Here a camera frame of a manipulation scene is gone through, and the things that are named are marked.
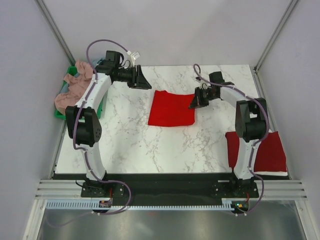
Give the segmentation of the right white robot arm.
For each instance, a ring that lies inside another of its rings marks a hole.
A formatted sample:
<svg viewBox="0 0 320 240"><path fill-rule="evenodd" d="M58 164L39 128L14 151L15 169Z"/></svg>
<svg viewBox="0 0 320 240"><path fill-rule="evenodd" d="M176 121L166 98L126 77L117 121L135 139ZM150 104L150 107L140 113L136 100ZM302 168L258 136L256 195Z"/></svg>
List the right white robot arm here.
<svg viewBox="0 0 320 240"><path fill-rule="evenodd" d="M261 142L269 134L267 103L264 98L253 98L237 89L232 82L223 79L222 72L209 74L209 80L198 75L203 83L194 90L190 109L203 108L209 101L221 99L235 108L235 133L239 138L239 149L233 173L237 178L229 184L229 191L235 197L247 191L244 180L254 176L254 164Z"/></svg>

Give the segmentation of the bright red t shirt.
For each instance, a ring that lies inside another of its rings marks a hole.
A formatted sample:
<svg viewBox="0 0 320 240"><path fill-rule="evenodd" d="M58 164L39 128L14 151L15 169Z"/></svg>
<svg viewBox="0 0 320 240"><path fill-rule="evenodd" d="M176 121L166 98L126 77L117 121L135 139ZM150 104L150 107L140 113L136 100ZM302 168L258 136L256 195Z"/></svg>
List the bright red t shirt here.
<svg viewBox="0 0 320 240"><path fill-rule="evenodd" d="M194 94L174 94L165 90L154 93L149 126L184 127L195 123L195 110L189 108Z"/></svg>

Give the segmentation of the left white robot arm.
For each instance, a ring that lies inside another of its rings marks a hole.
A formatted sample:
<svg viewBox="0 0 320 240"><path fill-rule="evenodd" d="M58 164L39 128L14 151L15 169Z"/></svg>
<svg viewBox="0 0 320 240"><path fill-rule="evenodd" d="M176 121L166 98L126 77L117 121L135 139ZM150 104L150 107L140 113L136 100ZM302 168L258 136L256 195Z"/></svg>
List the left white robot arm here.
<svg viewBox="0 0 320 240"><path fill-rule="evenodd" d="M103 166L99 141L102 126L97 109L114 82L127 83L131 89L150 90L152 86L145 78L142 67L135 65L135 52L128 67L121 64L123 54L117 51L106 51L105 59L93 69L93 75L87 90L74 106L65 109L68 135L75 150L82 153L86 178L95 181L92 191L99 197L106 196L110 185L105 180L107 174Z"/></svg>

